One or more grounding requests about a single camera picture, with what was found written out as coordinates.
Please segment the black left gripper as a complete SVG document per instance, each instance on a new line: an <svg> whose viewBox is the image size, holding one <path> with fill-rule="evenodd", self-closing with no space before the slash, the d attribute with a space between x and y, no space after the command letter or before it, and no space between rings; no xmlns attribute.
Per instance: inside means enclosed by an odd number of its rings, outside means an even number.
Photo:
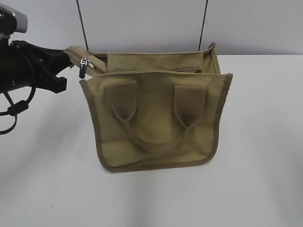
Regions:
<svg viewBox="0 0 303 227"><path fill-rule="evenodd" d="M67 88L67 79L57 75L71 66L63 50L43 48L26 41L9 42L10 36L0 34L0 91L36 87L60 93Z"/></svg>

